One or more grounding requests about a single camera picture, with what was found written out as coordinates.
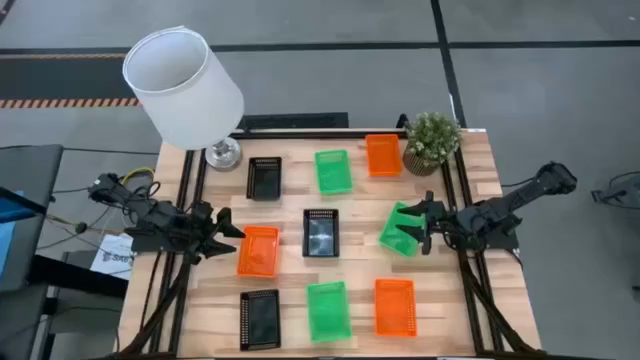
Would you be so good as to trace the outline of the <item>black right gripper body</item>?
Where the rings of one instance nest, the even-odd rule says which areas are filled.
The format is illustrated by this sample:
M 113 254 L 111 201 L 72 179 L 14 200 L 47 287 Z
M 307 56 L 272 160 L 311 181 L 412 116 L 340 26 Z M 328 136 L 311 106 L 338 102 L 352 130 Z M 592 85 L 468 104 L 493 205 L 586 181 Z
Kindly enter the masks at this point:
M 441 201 L 434 200 L 434 193 L 427 191 L 425 196 L 424 205 L 424 230 L 423 230 L 423 245 L 422 254 L 429 255 L 431 253 L 433 241 L 432 235 L 434 233 L 441 234 L 446 246 L 450 249 L 453 248 L 451 243 L 451 232 L 449 230 L 448 215 L 444 204 Z

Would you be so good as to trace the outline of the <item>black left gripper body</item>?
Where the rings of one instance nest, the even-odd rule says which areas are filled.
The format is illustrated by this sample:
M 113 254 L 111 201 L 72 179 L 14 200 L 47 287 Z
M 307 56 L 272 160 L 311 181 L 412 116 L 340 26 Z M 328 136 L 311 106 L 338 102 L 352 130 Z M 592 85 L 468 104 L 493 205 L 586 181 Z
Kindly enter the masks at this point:
M 189 244 L 185 250 L 186 263 L 199 263 L 204 256 L 204 243 L 214 239 L 213 207 L 205 201 L 194 201 L 189 207 Z

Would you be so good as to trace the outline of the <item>green plastic basket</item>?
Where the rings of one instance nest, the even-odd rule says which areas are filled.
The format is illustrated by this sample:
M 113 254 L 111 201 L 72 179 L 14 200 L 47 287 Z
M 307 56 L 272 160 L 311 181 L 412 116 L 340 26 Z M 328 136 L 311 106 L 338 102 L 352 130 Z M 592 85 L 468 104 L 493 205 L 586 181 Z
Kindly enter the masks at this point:
M 313 343 L 350 339 L 352 328 L 344 281 L 306 287 L 310 338 Z
M 314 165 L 321 194 L 341 194 L 352 190 L 349 155 L 346 150 L 316 152 Z
M 413 257 L 416 255 L 419 243 L 412 236 L 398 229 L 397 225 L 423 227 L 424 217 L 405 215 L 398 212 L 399 209 L 405 207 L 406 204 L 403 202 L 395 203 L 378 241 L 382 246 L 400 255 Z

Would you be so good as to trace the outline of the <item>orange plastic basket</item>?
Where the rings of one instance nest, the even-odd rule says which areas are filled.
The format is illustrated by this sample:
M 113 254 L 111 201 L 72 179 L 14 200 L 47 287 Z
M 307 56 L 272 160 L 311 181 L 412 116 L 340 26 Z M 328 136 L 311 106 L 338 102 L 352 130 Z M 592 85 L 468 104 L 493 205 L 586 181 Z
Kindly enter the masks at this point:
M 410 279 L 380 278 L 375 281 L 375 334 L 416 337 L 416 301 Z
M 402 172 L 399 138 L 395 134 L 370 134 L 365 137 L 370 176 L 398 176 Z
M 279 248 L 279 229 L 270 226 L 246 226 L 240 246 L 237 274 L 245 277 L 273 278 Z

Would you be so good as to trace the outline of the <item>black plastic basket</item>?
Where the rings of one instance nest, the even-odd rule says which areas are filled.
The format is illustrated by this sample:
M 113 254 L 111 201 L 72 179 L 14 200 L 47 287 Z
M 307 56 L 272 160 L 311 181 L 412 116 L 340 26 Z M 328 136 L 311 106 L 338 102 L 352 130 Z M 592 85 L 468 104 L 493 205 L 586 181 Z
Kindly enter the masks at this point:
M 339 256 L 339 211 L 337 209 L 305 209 L 303 233 L 304 257 Z
M 254 201 L 276 201 L 281 196 L 281 157 L 249 159 L 246 197 Z
M 279 291 L 240 294 L 240 350 L 258 351 L 281 347 Z

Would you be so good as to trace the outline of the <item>chrome lamp base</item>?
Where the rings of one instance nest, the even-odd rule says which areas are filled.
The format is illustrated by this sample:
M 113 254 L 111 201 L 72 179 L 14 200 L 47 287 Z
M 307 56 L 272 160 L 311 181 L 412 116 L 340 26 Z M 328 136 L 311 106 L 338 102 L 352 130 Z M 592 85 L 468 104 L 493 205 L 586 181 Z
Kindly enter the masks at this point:
M 242 161 L 241 146 L 237 140 L 226 137 L 205 150 L 205 160 L 216 171 L 231 171 Z

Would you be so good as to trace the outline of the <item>potted green plant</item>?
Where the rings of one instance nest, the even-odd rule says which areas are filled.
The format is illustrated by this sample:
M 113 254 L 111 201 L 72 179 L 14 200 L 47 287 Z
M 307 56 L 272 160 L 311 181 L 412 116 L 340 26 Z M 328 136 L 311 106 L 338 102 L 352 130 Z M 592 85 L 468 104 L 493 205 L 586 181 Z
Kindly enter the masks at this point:
M 416 176 L 434 173 L 461 142 L 461 128 L 457 122 L 437 112 L 423 112 L 402 125 L 407 145 L 402 156 L 405 168 Z

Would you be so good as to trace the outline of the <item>white printed paper sign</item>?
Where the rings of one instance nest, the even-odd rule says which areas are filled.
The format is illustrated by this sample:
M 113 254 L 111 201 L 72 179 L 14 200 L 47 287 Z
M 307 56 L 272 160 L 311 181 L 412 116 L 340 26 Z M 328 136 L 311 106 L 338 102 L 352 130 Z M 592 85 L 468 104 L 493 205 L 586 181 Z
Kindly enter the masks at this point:
M 132 242 L 127 234 L 105 235 L 90 270 L 129 280 L 134 260 Z

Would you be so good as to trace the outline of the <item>black perforated panel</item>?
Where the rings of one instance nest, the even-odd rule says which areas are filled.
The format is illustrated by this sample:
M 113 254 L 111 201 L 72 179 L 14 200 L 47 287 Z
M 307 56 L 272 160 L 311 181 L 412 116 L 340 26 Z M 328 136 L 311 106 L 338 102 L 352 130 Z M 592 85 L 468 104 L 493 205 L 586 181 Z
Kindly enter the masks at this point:
M 237 126 L 238 129 L 245 131 L 348 127 L 347 112 L 245 115 Z

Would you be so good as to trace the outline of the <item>black tripod base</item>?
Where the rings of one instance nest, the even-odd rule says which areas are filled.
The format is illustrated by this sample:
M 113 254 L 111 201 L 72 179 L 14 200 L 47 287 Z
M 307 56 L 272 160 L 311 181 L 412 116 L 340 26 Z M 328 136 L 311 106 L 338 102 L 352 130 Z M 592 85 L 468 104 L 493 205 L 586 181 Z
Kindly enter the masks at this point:
M 640 170 L 615 175 L 607 188 L 593 190 L 591 195 L 597 204 L 640 210 Z

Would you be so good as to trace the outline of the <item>blue panel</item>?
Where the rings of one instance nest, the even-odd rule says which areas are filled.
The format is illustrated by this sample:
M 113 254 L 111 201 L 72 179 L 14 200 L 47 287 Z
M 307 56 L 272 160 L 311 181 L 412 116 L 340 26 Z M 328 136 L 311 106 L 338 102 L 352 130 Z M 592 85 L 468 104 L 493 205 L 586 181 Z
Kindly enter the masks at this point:
M 28 208 L 7 198 L 6 193 L 0 191 L 0 277 L 4 272 L 15 224 L 30 214 Z

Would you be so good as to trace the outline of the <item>black aluminium frame rail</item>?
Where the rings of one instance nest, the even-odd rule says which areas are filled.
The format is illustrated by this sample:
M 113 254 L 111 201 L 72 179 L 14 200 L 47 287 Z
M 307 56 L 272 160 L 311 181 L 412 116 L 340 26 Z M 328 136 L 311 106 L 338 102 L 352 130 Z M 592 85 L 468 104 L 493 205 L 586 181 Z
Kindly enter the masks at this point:
M 454 153 L 454 159 L 464 205 L 467 208 L 473 203 L 471 202 L 465 163 L 460 150 Z M 467 303 L 474 351 L 479 356 L 491 357 L 495 360 L 516 360 L 519 357 L 533 358 L 541 351 L 524 341 L 494 302 L 484 251 L 455 251 Z
M 390 129 L 386 131 L 354 131 L 353 129 L 338 129 L 334 131 L 256 131 L 239 132 L 230 135 L 236 140 L 291 140 L 291 139 L 363 139 L 368 135 L 397 135 L 399 139 L 405 139 L 406 133 L 400 129 Z
M 170 145 L 161 147 L 154 179 L 161 183 L 155 194 L 159 200 L 170 200 L 181 209 L 193 201 L 194 186 L 200 163 L 199 151 L 183 151 Z M 124 300 L 114 348 L 123 350 L 132 343 L 178 276 L 182 256 L 173 253 L 141 253 L 136 256 Z M 167 308 L 162 320 L 155 327 L 144 353 L 176 351 L 170 344 L 174 325 L 176 299 Z

